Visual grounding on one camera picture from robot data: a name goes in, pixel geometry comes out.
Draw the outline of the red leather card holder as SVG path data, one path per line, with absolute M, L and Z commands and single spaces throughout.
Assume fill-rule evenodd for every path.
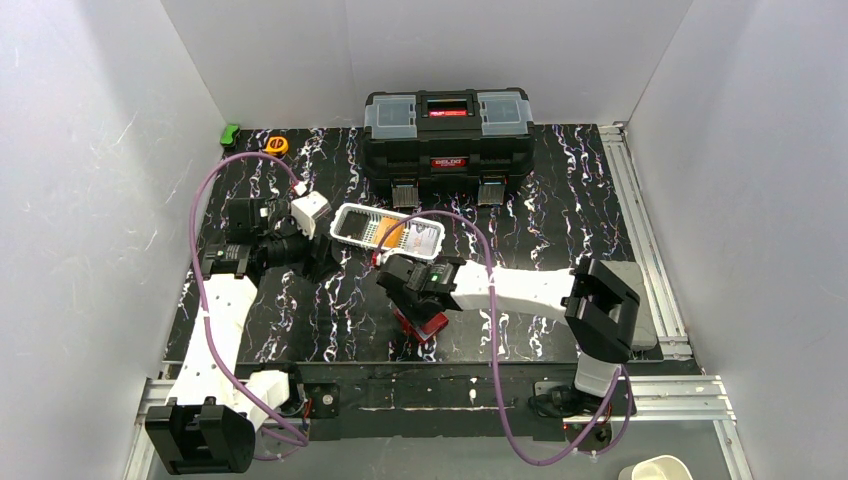
M 414 337 L 420 344 L 427 343 L 449 324 L 449 319 L 443 313 L 438 313 L 421 324 L 411 322 L 399 309 L 395 309 L 393 313 L 400 323 L 402 332 Z

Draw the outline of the black VIP card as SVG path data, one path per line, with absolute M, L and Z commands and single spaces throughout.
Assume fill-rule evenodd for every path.
M 370 219 L 367 214 L 349 212 L 345 215 L 338 234 L 350 240 L 361 241 L 368 229 Z

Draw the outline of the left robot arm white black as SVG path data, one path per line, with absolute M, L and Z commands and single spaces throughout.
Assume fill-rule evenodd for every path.
M 200 303 L 186 356 L 164 404 L 150 407 L 144 422 L 169 474 L 246 472 L 267 419 L 283 428 L 281 442 L 307 444 L 307 426 L 280 411 L 305 403 L 296 368 L 264 367 L 242 382 L 235 367 L 267 271 L 283 268 L 320 283 L 339 270 L 340 247 L 323 223 L 329 210 L 317 192 L 291 201 L 236 199 L 225 228 L 197 251 L 192 269 Z

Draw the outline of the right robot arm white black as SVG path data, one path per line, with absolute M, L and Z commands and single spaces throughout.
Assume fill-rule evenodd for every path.
M 601 260 L 549 271 L 489 268 L 450 256 L 383 254 L 375 263 L 397 318 L 423 341 L 446 326 L 448 311 L 493 308 L 562 322 L 580 349 L 574 387 L 595 397 L 608 393 L 630 359 L 641 296 Z

